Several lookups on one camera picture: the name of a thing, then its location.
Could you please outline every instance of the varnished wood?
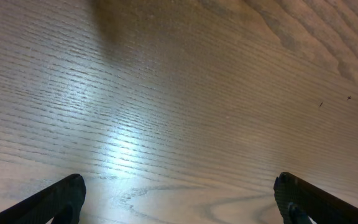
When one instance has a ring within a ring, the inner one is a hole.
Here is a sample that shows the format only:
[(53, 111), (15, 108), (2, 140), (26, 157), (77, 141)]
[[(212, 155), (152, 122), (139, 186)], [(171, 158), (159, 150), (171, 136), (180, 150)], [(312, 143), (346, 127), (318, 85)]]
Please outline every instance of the varnished wood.
[(358, 206), (358, 1), (0, 1), (0, 211), (282, 223), (281, 171)]

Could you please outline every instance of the wood grain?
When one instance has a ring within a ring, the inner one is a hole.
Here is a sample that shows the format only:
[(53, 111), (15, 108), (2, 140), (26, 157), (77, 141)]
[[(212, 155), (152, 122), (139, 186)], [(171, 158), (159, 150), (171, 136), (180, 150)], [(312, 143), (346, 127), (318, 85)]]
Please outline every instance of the wood grain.
[(0, 211), (282, 223), (281, 171), (358, 206), (358, 1), (0, 0)]

